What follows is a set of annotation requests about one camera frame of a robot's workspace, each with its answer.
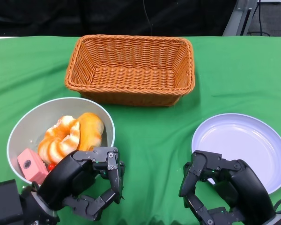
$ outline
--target white plate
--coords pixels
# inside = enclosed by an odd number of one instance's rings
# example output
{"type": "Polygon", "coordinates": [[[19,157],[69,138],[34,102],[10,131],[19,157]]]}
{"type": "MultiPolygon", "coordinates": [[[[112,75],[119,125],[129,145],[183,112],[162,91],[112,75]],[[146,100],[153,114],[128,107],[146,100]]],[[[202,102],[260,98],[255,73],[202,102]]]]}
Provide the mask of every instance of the white plate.
{"type": "Polygon", "coordinates": [[[221,114],[204,121],[192,138],[192,151],[242,159],[256,173],[267,192],[281,187],[281,137],[264,122],[243,114],[221,114]]]}

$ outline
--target toy food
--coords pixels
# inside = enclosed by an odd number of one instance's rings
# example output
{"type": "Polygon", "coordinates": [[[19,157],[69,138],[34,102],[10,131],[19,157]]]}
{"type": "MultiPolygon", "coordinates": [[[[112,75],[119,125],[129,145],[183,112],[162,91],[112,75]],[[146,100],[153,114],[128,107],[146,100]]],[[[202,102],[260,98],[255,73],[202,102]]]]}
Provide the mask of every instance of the toy food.
{"type": "Polygon", "coordinates": [[[58,164],[77,149],[79,139],[80,122],[72,116],[63,116],[56,125],[46,131],[38,146],[38,154],[45,163],[58,164]]]}
{"type": "Polygon", "coordinates": [[[88,151],[94,147],[100,147],[102,142],[102,133],[104,124],[98,116],[86,112],[78,119],[80,122],[80,143],[78,150],[88,151]]]}
{"type": "Polygon", "coordinates": [[[38,184],[43,183],[48,175],[48,171],[42,159],[36,152],[30,149],[25,149],[17,159],[24,177],[27,180],[35,181],[38,184]]]}
{"type": "Polygon", "coordinates": [[[51,170],[54,169],[54,167],[56,167],[56,165],[55,165],[54,163],[50,163],[50,164],[48,165],[48,170],[51,171],[51,170]]]}

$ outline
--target glazed donut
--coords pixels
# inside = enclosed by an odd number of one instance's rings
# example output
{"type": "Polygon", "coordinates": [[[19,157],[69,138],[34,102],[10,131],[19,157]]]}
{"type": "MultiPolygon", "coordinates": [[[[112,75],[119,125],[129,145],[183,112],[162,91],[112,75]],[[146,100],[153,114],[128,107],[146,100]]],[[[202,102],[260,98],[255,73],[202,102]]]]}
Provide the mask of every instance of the glazed donut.
{"type": "Polygon", "coordinates": [[[80,122],[72,116],[63,116],[56,125],[46,131],[38,146],[38,154],[45,163],[58,164],[77,149],[79,140],[80,122]]]}

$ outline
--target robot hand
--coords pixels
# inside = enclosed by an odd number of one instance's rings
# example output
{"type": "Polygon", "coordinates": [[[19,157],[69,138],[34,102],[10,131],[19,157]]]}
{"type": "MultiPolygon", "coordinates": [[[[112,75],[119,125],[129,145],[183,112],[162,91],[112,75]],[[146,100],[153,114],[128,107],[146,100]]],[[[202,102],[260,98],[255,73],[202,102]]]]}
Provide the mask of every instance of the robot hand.
{"type": "Polygon", "coordinates": [[[281,225],[281,204],[273,206],[271,199],[253,170],[242,160],[228,161],[221,154],[195,151],[190,163],[184,165],[184,178],[179,196],[201,225],[231,225],[241,221],[245,225],[281,225]],[[212,178],[219,196],[229,205],[207,210],[195,195],[197,181],[212,178]]]}
{"type": "Polygon", "coordinates": [[[35,182],[18,194],[15,180],[0,183],[0,225],[55,225],[56,211],[69,206],[88,220],[99,220],[112,202],[120,203],[125,165],[117,148],[74,151],[66,156],[39,186],[35,182]],[[81,195],[101,175],[111,188],[99,197],[81,195]]]}

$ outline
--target donut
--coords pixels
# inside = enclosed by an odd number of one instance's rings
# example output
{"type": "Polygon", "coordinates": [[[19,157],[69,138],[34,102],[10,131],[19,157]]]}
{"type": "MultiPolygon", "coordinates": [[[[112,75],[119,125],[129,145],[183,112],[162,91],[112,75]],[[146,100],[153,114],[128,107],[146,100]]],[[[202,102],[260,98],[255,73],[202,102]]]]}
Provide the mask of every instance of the donut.
{"type": "Polygon", "coordinates": [[[100,118],[86,112],[77,119],[80,122],[80,143],[77,150],[90,151],[94,147],[100,147],[104,124],[100,118]]]}
{"type": "Polygon", "coordinates": [[[80,141],[80,122],[72,116],[63,116],[49,128],[38,146],[38,154],[47,163],[58,164],[75,151],[80,141]]]}

